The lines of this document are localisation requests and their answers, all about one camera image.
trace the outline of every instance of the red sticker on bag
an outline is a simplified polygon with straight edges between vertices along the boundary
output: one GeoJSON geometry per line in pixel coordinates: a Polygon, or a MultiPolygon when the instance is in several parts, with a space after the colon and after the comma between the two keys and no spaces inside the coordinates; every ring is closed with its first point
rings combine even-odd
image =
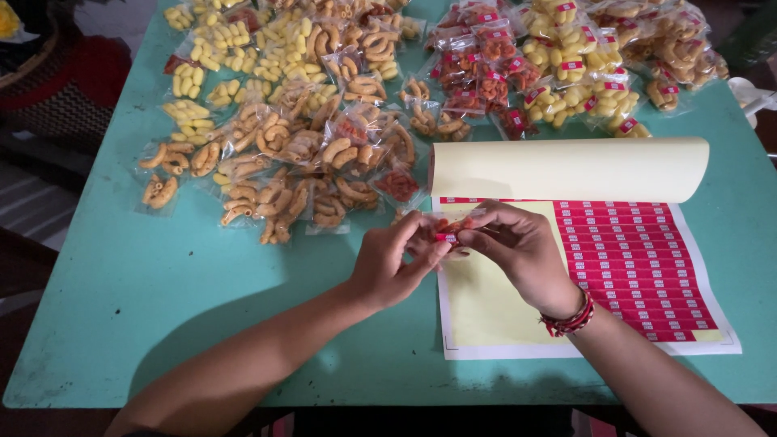
{"type": "Polygon", "coordinates": [[[637,120],[634,120],[633,118],[629,118],[628,120],[624,121],[623,124],[621,124],[621,127],[620,127],[621,128],[621,132],[623,132],[624,134],[627,134],[637,124],[639,124],[639,122],[637,120]]]}
{"type": "Polygon", "coordinates": [[[618,91],[625,91],[626,86],[617,82],[605,82],[605,89],[616,89],[618,91]]]}
{"type": "Polygon", "coordinates": [[[626,29],[636,29],[636,23],[634,23],[630,19],[619,18],[619,19],[616,20],[616,22],[622,24],[623,26],[626,26],[626,29]]]}
{"type": "Polygon", "coordinates": [[[458,242],[458,239],[456,238],[456,234],[454,234],[454,233],[447,233],[447,234],[438,233],[438,234],[434,234],[434,239],[437,240],[437,241],[447,241],[447,242],[449,242],[451,244],[458,242]]]}
{"type": "Polygon", "coordinates": [[[545,88],[543,86],[542,88],[537,88],[534,91],[532,91],[531,93],[529,93],[529,95],[526,96],[526,104],[527,105],[531,104],[531,102],[533,102],[537,98],[537,96],[539,96],[540,94],[544,93],[546,90],[547,90],[547,88],[545,88]]]}
{"type": "Polygon", "coordinates": [[[685,17],[685,18],[687,18],[687,19],[690,19],[690,20],[691,20],[691,23],[693,23],[693,24],[694,24],[694,26],[698,26],[699,24],[702,24],[702,22],[701,22],[701,21],[699,21],[698,19],[696,19],[696,17],[695,17],[695,16],[693,16],[693,15],[689,14],[689,13],[688,13],[688,12],[686,12],[686,11],[680,12],[680,16],[681,16],[681,17],[685,17]]]}
{"type": "Polygon", "coordinates": [[[556,10],[559,12],[571,11],[572,9],[577,9],[577,6],[575,6],[573,2],[564,3],[563,5],[556,6],[556,10]]]}
{"type": "Polygon", "coordinates": [[[521,114],[517,110],[512,110],[508,114],[513,119],[513,124],[518,129],[524,128],[524,122],[521,120],[521,114]]]}
{"type": "Polygon", "coordinates": [[[429,76],[432,77],[432,79],[436,79],[440,77],[440,73],[442,72],[442,64],[437,64],[431,73],[429,73],[429,76]]]}
{"type": "Polygon", "coordinates": [[[588,101],[583,105],[585,110],[592,110],[596,106],[596,96],[591,97],[588,99],[588,101]]]}
{"type": "Polygon", "coordinates": [[[481,23],[488,23],[489,21],[494,21],[495,19],[498,19],[499,16],[497,14],[485,14],[478,16],[478,21],[481,23]]]}
{"type": "Polygon", "coordinates": [[[498,80],[499,82],[504,82],[504,77],[501,75],[498,75],[496,72],[487,72],[486,77],[488,79],[498,80]]]}
{"type": "Polygon", "coordinates": [[[596,41],[596,38],[594,38],[594,33],[591,32],[590,27],[582,26],[581,29],[583,30],[583,33],[585,33],[585,39],[587,39],[589,43],[593,43],[596,41]]]}
{"type": "Polygon", "coordinates": [[[562,70],[577,70],[578,68],[583,67],[582,61],[574,61],[574,62],[564,62],[561,64],[562,70]]]}
{"type": "Polygon", "coordinates": [[[486,33],[487,40],[492,40],[494,38],[504,38],[504,37],[509,37],[509,35],[507,34],[507,32],[504,32],[502,30],[498,32],[486,33]]]}
{"type": "Polygon", "coordinates": [[[515,70],[518,70],[518,67],[524,64],[526,62],[525,59],[521,58],[520,56],[513,59],[513,61],[510,63],[510,65],[507,66],[507,69],[511,72],[514,72],[515,70]]]}

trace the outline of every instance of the hand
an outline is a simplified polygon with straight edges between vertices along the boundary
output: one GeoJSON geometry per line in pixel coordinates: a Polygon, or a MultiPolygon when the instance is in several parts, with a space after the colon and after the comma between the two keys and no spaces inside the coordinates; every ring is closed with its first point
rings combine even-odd
{"type": "Polygon", "coordinates": [[[574,316],[583,305],[583,293],[564,269],[548,219],[498,201],[484,201],[477,208],[486,209],[485,215],[472,217],[477,230],[462,230],[458,240],[497,263],[540,313],[557,320],[574,316]]]}
{"type": "Polygon", "coordinates": [[[346,283],[371,310],[403,301],[451,249],[446,241],[436,242],[406,264],[402,260],[405,245],[420,223],[421,213],[413,211],[394,226],[364,234],[354,272],[346,283]]]}

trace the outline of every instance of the table surface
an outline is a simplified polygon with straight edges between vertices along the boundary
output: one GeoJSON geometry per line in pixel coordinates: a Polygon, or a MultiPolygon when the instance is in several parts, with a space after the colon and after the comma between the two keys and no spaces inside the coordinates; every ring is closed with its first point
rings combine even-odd
{"type": "MultiPolygon", "coordinates": [[[[436,21],[442,3],[412,2],[405,14],[436,21]]],[[[157,108],[169,85],[162,66],[183,39],[169,32],[158,11],[6,389],[8,407],[121,407],[185,358],[347,278],[364,231],[392,219],[357,214],[345,236],[303,236],[297,224],[291,244],[274,247],[260,246],[256,230],[220,229],[220,206],[192,184],[172,218],[133,213],[141,188],[126,168],[172,127],[157,108]]],[[[406,72],[423,64],[420,53],[410,44],[399,56],[406,72]]],[[[735,402],[777,403],[777,173],[724,82],[692,102],[695,111],[666,120],[646,105],[638,119],[655,136],[709,141],[709,168],[681,209],[744,353],[679,360],[735,402]]],[[[582,124],[563,135],[602,136],[582,124]]],[[[484,127],[476,139],[498,137],[484,127]]],[[[436,291],[431,274],[405,302],[331,341],[263,404],[615,402],[583,359],[445,361],[436,291]]]]}

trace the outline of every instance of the woven basket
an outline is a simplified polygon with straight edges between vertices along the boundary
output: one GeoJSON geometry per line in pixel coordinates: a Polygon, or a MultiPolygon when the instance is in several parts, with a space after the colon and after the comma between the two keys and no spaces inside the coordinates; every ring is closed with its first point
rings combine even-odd
{"type": "Polygon", "coordinates": [[[15,130],[94,156],[114,108],[94,104],[65,71],[81,38],[77,30],[55,23],[40,53],[17,73],[0,78],[0,117],[15,130]]]}

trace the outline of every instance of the red string bracelet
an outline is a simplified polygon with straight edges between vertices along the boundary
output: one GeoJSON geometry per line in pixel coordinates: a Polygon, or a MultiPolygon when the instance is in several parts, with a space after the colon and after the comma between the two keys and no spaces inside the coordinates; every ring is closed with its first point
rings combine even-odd
{"type": "Polygon", "coordinates": [[[591,317],[594,316],[594,300],[591,299],[591,294],[588,290],[582,288],[580,290],[585,296],[585,303],[583,304],[583,309],[574,316],[566,320],[556,320],[545,314],[540,314],[542,318],[539,321],[545,323],[545,328],[547,328],[548,334],[551,337],[563,337],[564,334],[572,334],[583,329],[591,321],[591,317]]]}

